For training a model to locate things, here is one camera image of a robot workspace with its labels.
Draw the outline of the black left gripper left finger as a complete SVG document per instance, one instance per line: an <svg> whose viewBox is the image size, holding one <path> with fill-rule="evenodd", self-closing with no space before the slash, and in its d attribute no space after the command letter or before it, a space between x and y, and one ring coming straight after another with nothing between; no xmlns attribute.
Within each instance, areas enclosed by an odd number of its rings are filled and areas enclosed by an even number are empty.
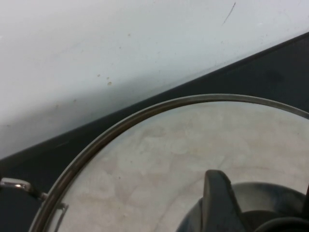
<svg viewBox="0 0 309 232"><path fill-rule="evenodd" d="M231 182L219 170L205 173L202 199L203 232L241 232L243 222Z"/></svg>

